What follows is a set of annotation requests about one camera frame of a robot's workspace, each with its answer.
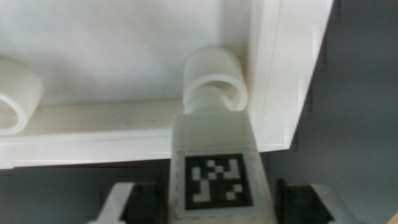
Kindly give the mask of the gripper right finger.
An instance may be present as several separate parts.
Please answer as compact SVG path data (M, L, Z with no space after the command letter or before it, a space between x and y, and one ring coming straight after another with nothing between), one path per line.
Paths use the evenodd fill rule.
M356 217L329 186L276 184L279 224L356 224Z

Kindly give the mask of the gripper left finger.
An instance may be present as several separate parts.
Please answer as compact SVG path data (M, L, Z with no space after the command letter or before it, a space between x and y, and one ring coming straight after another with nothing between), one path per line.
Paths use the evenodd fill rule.
M119 182L87 224L167 224L166 190L157 182Z

